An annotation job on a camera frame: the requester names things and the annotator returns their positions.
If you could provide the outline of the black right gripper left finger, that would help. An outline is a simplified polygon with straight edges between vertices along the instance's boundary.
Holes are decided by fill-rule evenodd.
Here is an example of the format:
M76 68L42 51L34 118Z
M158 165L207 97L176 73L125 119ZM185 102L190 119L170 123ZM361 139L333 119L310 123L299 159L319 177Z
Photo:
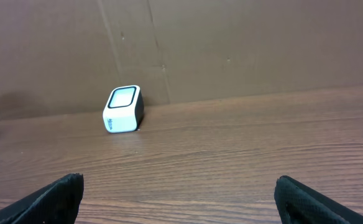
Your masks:
M68 174L0 210L0 224L74 224L84 178Z

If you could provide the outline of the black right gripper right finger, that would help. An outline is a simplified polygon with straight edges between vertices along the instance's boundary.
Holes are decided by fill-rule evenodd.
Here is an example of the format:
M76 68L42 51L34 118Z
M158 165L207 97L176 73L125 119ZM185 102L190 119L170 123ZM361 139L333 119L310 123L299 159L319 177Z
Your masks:
M363 215L286 175L277 179L274 199L283 224L363 224Z

